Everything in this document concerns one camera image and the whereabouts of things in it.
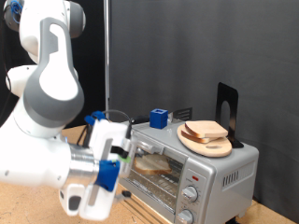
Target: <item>wooden table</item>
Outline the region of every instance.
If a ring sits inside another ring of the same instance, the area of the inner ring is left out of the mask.
[[[75,143],[82,129],[63,130],[63,135],[67,136],[70,143]],[[167,223],[135,196],[128,203],[113,205],[110,217],[104,222],[68,217],[60,205],[58,190],[49,187],[27,188],[0,183],[0,200],[1,224]],[[295,224],[256,202],[252,202],[245,216],[237,220],[242,224]]]

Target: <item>black stand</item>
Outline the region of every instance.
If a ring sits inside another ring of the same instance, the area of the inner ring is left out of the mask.
[[[223,102],[226,101],[230,106],[230,125],[228,131],[228,140],[232,143],[233,148],[242,148],[244,145],[235,139],[235,123],[236,123],[236,110],[238,102],[237,90],[224,85],[218,84],[218,96],[216,104],[216,122],[221,124],[221,109]]]

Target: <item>metal pole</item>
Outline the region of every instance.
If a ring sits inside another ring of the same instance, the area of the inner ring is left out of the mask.
[[[106,82],[106,110],[109,110],[110,83],[109,83],[109,58],[110,58],[110,0],[104,0],[105,23],[105,82]]]

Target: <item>toaster oven window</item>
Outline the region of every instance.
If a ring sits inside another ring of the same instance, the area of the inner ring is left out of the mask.
[[[131,173],[127,178],[153,200],[157,201],[173,214],[176,210],[176,200],[180,174],[183,164],[171,158],[167,158],[171,172],[166,175],[144,175],[140,174],[135,166],[132,166]]]

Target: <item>toaster oven control panel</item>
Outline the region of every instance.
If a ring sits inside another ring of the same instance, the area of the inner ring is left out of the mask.
[[[206,178],[188,169],[181,183],[183,188],[179,197],[177,221],[181,224],[196,223],[201,206],[201,196],[204,194]]]

